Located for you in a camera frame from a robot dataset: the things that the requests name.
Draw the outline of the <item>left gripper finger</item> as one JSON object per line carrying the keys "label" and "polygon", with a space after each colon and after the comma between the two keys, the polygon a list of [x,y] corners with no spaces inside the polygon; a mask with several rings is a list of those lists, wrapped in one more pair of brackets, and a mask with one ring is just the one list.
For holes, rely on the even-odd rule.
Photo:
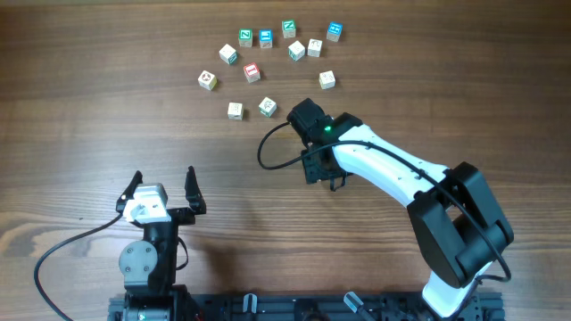
{"label": "left gripper finger", "polygon": [[123,191],[123,193],[120,195],[120,197],[116,201],[115,210],[118,213],[122,213],[126,207],[127,202],[129,200],[134,199],[134,193],[137,189],[137,186],[142,184],[142,183],[143,183],[143,175],[138,170],[134,174],[134,176],[132,177],[132,179],[131,179],[130,183],[128,184],[128,186],[126,187],[126,189]]}
{"label": "left gripper finger", "polygon": [[193,166],[189,166],[186,173],[185,197],[188,206],[195,215],[205,214],[207,211],[206,202],[197,183]]}

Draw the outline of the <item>white block leaf picture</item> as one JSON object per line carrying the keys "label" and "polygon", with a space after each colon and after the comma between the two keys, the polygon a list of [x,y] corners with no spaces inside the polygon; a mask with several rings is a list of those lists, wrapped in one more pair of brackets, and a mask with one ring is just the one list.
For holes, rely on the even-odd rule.
{"label": "white block leaf picture", "polygon": [[277,103],[269,97],[264,97],[259,104],[259,111],[262,115],[270,118],[277,109]]}

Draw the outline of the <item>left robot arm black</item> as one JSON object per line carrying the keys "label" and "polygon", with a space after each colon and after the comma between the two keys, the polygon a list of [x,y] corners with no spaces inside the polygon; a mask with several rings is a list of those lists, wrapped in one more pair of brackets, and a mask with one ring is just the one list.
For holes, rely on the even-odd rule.
{"label": "left robot arm black", "polygon": [[186,245],[178,235],[181,226],[195,223],[207,207],[197,184],[194,168],[186,173],[186,207],[167,207],[168,195],[160,183],[145,184],[137,172],[121,197],[116,211],[143,230],[143,238],[121,252],[119,269],[124,277],[125,295],[109,301],[108,318],[115,321],[199,320],[201,309],[187,288],[176,284],[178,247]]}

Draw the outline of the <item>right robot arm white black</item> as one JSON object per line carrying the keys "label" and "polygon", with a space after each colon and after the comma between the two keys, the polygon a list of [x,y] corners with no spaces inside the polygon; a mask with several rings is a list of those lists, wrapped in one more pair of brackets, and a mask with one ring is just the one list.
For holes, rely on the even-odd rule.
{"label": "right robot arm white black", "polygon": [[421,301],[434,317],[457,316],[514,232],[482,173],[462,162],[453,169],[411,155],[349,113],[337,118],[311,99],[287,115],[302,139],[308,183],[354,174],[392,196],[408,212],[431,269]]}

